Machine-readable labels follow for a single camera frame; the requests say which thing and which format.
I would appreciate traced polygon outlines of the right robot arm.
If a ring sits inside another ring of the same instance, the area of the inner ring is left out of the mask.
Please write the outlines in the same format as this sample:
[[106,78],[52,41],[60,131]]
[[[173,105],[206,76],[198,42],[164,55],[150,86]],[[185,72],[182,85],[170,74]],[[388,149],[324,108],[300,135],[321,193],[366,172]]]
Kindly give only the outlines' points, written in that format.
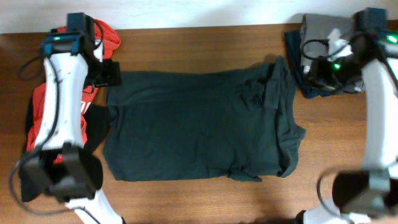
[[397,215],[397,32],[384,9],[366,8],[351,19],[304,14],[304,82],[332,95],[366,92],[367,137],[359,168],[331,168],[331,198],[297,215],[298,223],[369,223]]

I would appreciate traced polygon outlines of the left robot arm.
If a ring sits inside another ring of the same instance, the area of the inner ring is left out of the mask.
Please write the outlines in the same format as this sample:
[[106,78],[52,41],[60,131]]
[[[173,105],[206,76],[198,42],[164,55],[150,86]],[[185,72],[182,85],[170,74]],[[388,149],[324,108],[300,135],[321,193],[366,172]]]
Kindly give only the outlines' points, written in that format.
[[65,205],[64,209],[35,211],[9,190],[21,208],[36,215],[75,212],[83,223],[124,223],[103,189],[100,160],[84,150],[81,100],[87,86],[121,84],[118,62],[103,59],[103,41],[95,38],[99,24],[83,12],[67,15],[66,31],[49,33],[40,47],[46,78],[43,118],[35,147],[22,156],[13,171],[23,171],[34,187]]

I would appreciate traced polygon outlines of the black t-shirt white letters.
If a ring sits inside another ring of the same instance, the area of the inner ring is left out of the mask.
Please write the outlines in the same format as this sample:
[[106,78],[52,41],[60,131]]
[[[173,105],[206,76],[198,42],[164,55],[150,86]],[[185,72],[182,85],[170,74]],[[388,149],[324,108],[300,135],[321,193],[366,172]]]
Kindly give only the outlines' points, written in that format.
[[259,182],[297,167],[305,130],[294,120],[287,62],[217,73],[124,72],[108,90],[103,149],[116,180]]

